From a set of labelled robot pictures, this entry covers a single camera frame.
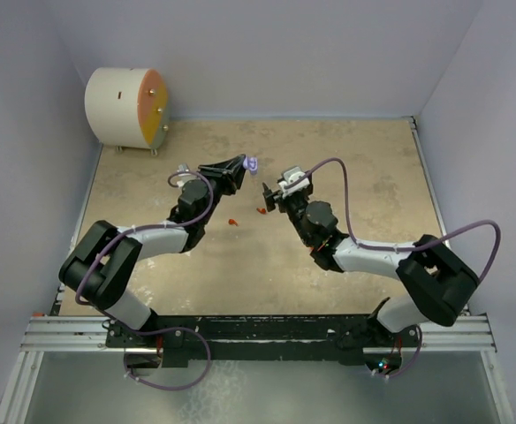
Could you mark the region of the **purple earbud charging case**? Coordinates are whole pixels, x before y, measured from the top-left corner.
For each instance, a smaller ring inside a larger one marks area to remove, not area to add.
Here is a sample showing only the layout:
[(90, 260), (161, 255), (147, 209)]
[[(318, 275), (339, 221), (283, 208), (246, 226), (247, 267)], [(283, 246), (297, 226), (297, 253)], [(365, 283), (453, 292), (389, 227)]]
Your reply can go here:
[(243, 161), (243, 167), (251, 174), (256, 175), (258, 172), (258, 160), (255, 156), (246, 155)]

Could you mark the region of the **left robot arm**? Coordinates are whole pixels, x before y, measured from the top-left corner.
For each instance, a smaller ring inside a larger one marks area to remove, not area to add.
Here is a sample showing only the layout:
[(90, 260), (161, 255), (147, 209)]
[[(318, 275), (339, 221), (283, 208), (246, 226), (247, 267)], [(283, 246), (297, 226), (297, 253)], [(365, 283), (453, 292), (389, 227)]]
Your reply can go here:
[(127, 289), (136, 264), (193, 250), (219, 201), (241, 188), (247, 172), (257, 171), (257, 159), (248, 155), (197, 170), (179, 166), (168, 178), (179, 197), (167, 219), (130, 227), (95, 222), (62, 264), (60, 282), (75, 291), (78, 304), (124, 324), (126, 336), (136, 345), (150, 345), (156, 339), (158, 315)]

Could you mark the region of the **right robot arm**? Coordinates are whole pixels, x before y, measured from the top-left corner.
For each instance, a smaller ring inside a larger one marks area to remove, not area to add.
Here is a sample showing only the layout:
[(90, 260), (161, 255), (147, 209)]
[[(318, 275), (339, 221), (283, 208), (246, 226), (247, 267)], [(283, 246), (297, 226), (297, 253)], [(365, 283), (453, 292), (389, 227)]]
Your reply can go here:
[(436, 237), (425, 234), (412, 243), (383, 243), (374, 250), (338, 229), (338, 219), (325, 201), (311, 201), (312, 189), (291, 194), (263, 185), (266, 209), (287, 214), (309, 255), (321, 269), (360, 272), (400, 281), (406, 294), (383, 300), (369, 316), (369, 338), (389, 345), (403, 329), (422, 322), (451, 327), (474, 294), (479, 277), (443, 243), (419, 250)]

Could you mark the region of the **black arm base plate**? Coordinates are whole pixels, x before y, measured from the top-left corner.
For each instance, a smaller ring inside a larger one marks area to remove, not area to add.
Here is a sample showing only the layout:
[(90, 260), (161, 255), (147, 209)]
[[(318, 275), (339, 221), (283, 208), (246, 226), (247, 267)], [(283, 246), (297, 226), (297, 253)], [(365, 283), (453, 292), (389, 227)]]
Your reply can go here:
[(151, 351), (163, 367), (193, 360), (330, 361), (356, 366), (376, 362), (376, 353), (399, 364), (399, 350), (420, 343), (415, 326), (398, 334), (371, 325), (368, 314), (160, 315), (157, 330), (133, 332), (103, 324), (109, 348)]

